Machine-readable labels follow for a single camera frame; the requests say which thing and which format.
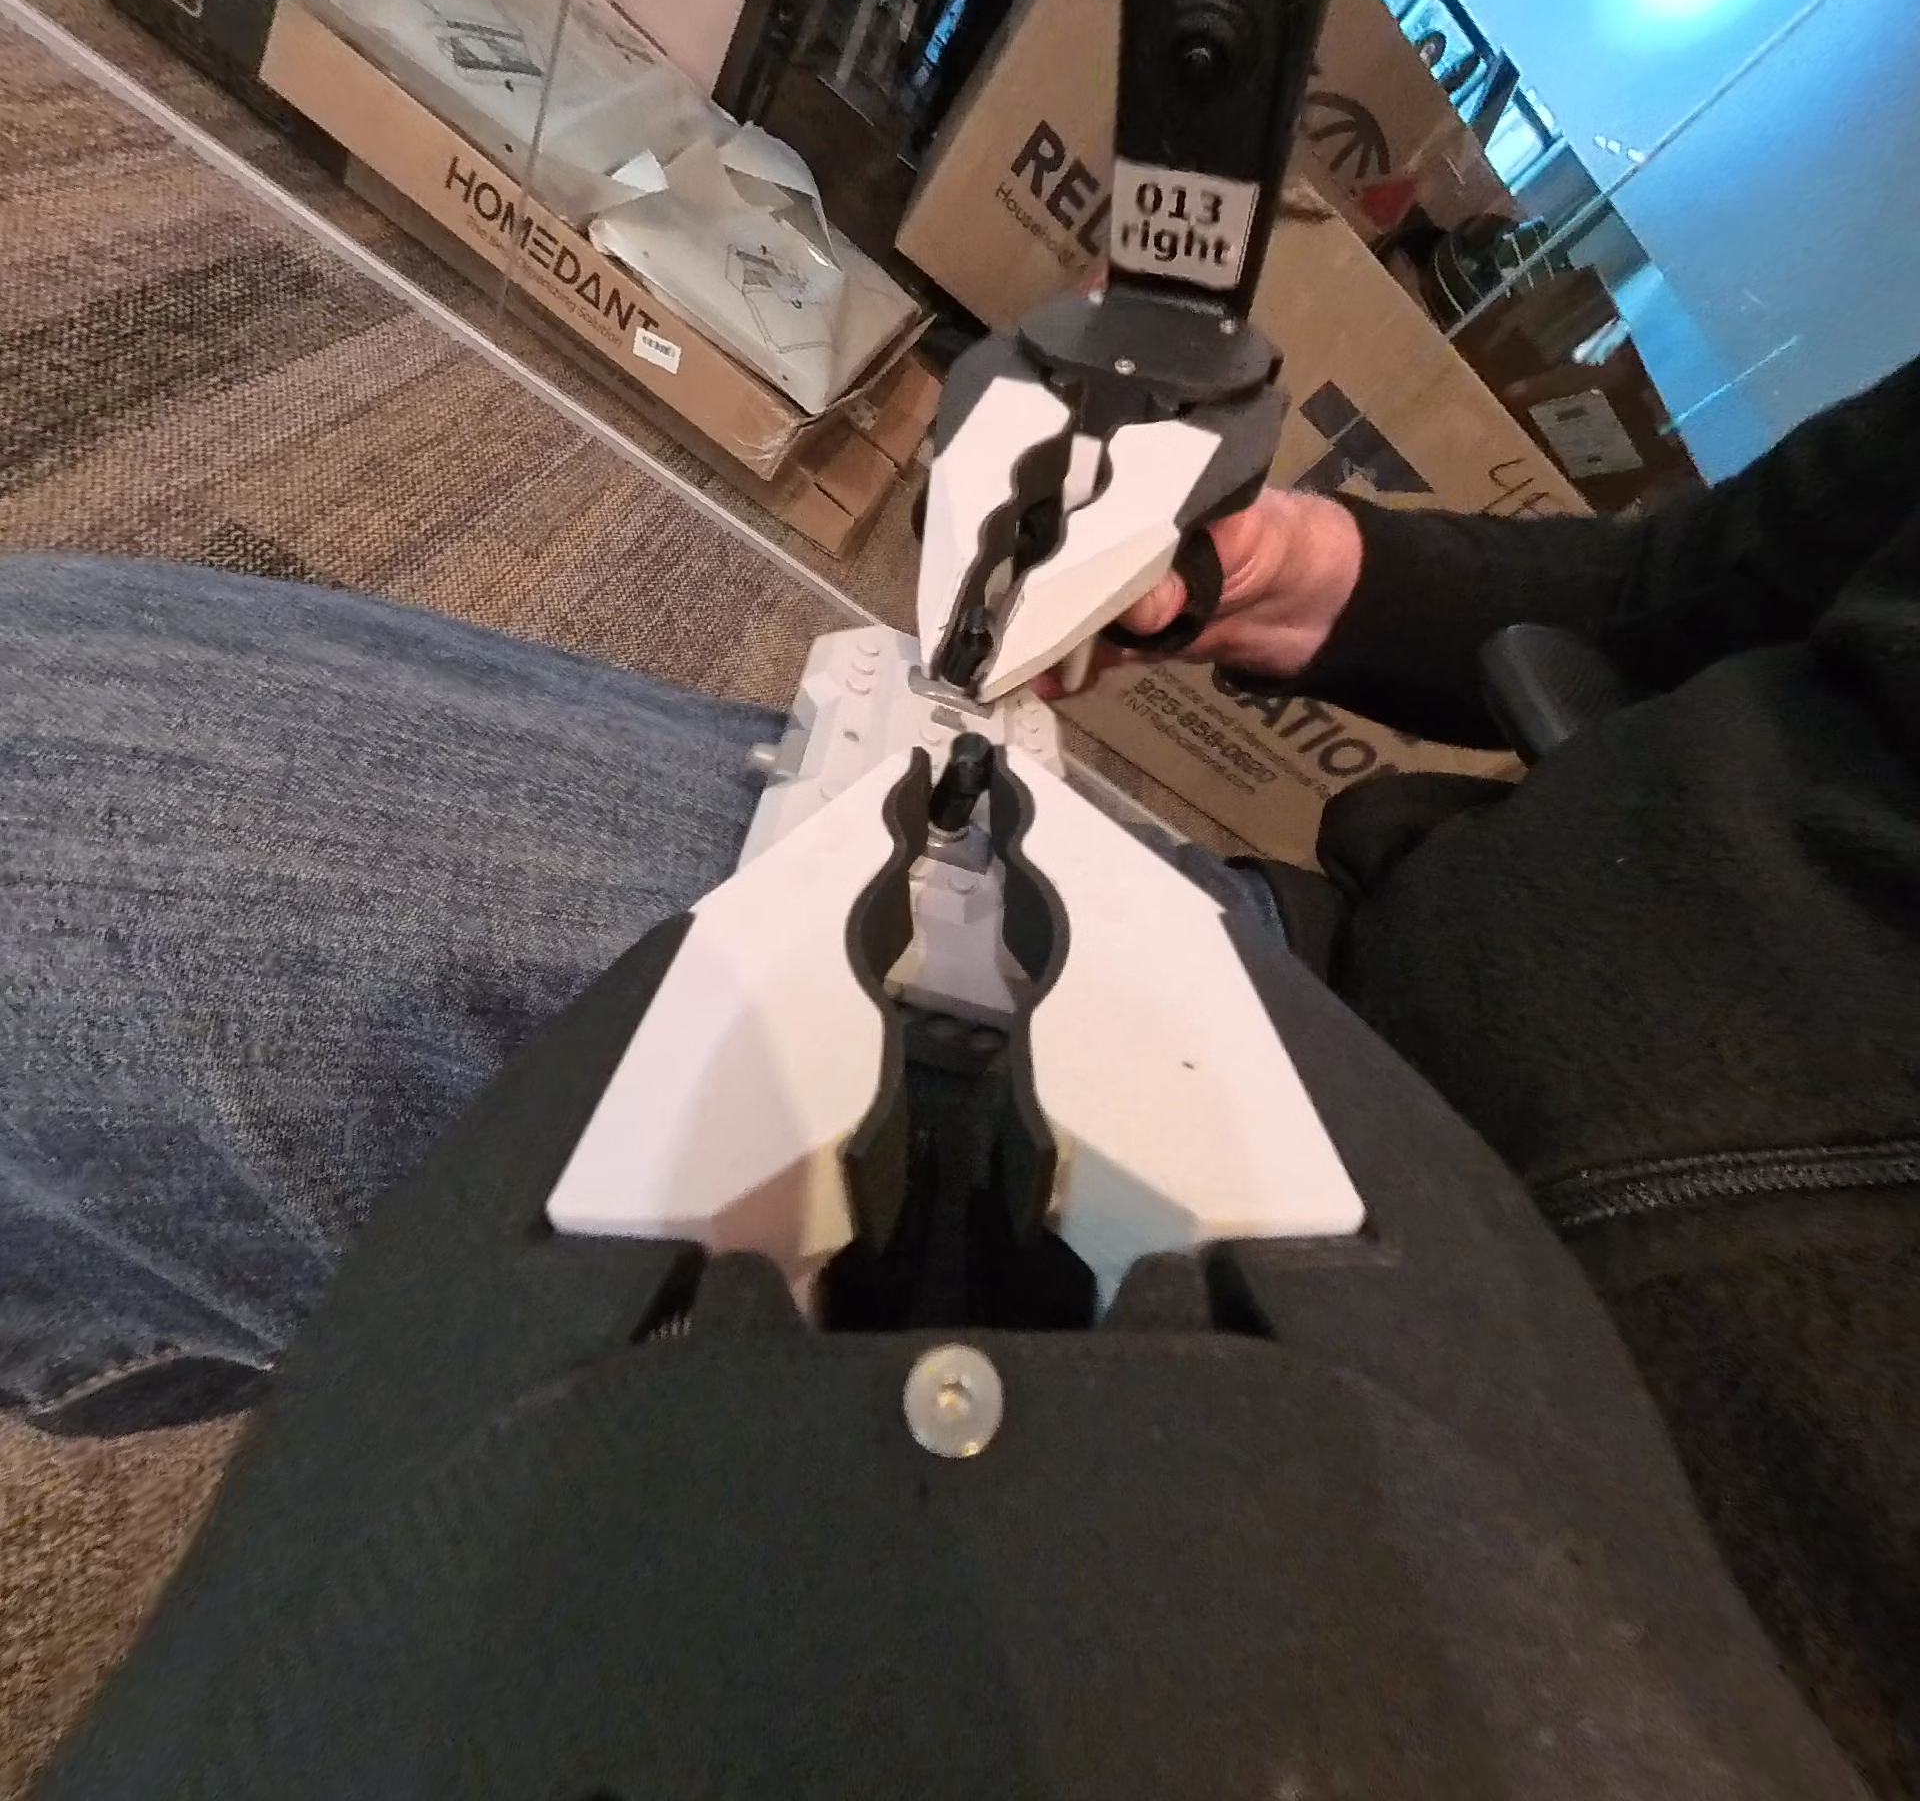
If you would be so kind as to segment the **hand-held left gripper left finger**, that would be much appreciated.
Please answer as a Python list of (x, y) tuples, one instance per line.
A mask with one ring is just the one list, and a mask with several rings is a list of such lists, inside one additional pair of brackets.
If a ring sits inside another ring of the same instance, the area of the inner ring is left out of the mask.
[(909, 1201), (920, 757), (891, 757), (703, 897), (549, 1194), (563, 1237), (758, 1252), (802, 1286)]

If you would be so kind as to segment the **person's right hand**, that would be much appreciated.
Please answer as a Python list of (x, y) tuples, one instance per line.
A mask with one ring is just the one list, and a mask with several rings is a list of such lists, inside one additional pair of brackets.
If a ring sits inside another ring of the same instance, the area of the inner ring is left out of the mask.
[(1205, 528), (1221, 601), (1174, 659), (1295, 679), (1347, 609), (1363, 560), (1358, 514), (1339, 496), (1266, 489)]

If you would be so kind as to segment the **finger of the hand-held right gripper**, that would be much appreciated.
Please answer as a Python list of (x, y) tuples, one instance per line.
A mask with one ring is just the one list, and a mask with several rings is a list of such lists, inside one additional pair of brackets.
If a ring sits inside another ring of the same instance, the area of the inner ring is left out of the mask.
[(977, 700), (1053, 668), (1168, 572), (1180, 514), (1221, 446), (1221, 435), (1187, 422), (1126, 423), (1111, 436), (1106, 492), (1064, 517), (1053, 551), (1015, 586)]
[(1017, 688), (1004, 642), (1040, 568), (1064, 543), (1069, 466), (1088, 392), (1034, 376), (951, 376), (934, 422), (917, 587), (929, 684), (946, 693)]

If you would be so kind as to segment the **flat white packaged boxes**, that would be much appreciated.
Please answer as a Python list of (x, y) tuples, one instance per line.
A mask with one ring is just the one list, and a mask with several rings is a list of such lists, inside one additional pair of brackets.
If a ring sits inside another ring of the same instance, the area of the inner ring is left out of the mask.
[(926, 326), (804, 161), (606, 0), (278, 0), (260, 74), (761, 481)]

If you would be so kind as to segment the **large printed cardboard box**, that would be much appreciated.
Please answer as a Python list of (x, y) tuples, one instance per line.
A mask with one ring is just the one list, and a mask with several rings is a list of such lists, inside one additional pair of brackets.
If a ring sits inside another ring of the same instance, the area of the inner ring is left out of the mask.
[[(1121, 0), (1017, 0), (926, 161), (898, 252), (990, 326), (1107, 247)], [(1375, 246), (1517, 204), (1384, 0), (1333, 0), (1289, 182)]]
[(1510, 752), (1413, 739), (1194, 663), (1117, 664), (1055, 710), (1212, 828), (1301, 867), (1316, 864), (1323, 810), (1347, 787), (1394, 774), (1524, 777)]

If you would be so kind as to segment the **open-flap cardboard box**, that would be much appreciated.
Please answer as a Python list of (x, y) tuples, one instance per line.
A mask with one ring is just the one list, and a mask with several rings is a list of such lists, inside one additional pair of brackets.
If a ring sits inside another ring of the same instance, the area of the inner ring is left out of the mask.
[(1276, 489), (1494, 517), (1586, 514), (1545, 444), (1307, 182), (1284, 190), (1254, 301), (1289, 400)]

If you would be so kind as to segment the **person's blue jeans leg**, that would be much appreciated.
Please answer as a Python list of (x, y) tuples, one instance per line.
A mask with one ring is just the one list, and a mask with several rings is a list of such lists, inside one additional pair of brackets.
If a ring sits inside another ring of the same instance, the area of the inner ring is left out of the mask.
[(256, 1405), (370, 1207), (734, 867), (784, 730), (350, 593), (5, 557), (5, 1416)]

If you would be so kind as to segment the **person's right forearm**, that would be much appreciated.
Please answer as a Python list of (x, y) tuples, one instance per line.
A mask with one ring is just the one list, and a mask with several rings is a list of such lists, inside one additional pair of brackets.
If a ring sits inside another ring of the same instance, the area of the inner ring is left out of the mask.
[(1490, 747), (1479, 650), (1543, 626), (1602, 653), (1640, 693), (1803, 643), (1899, 738), (1916, 736), (1916, 361), (1643, 517), (1353, 510), (1358, 587), (1300, 677), (1309, 697)]

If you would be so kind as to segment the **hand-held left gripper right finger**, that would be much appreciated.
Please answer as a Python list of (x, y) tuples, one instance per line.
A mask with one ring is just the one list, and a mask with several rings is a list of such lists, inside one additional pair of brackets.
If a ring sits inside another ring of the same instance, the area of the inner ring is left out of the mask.
[(1144, 1257), (1360, 1237), (1365, 1207), (1221, 901), (1042, 764), (1011, 762), (1022, 864), (1064, 909), (1038, 997), (1061, 1239), (1117, 1292)]

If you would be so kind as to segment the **grey remote controller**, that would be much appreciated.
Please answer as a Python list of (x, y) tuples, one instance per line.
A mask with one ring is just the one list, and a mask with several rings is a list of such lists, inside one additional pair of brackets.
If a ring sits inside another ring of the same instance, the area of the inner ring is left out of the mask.
[[(1154, 825), (1121, 790), (1069, 759), (1063, 720), (1028, 689), (969, 706), (926, 675), (915, 635), (853, 628), (812, 642), (784, 736), (750, 752), (766, 783), (741, 868), (808, 825), (891, 752), (926, 750), (940, 777), (965, 734), (1024, 754), (1111, 820)], [(1004, 868), (985, 800), (962, 828), (929, 828), (909, 896), (915, 934), (886, 975), (888, 995), (905, 1012), (966, 1023), (977, 1035), (1007, 1028), (1030, 982), (1002, 941)]]

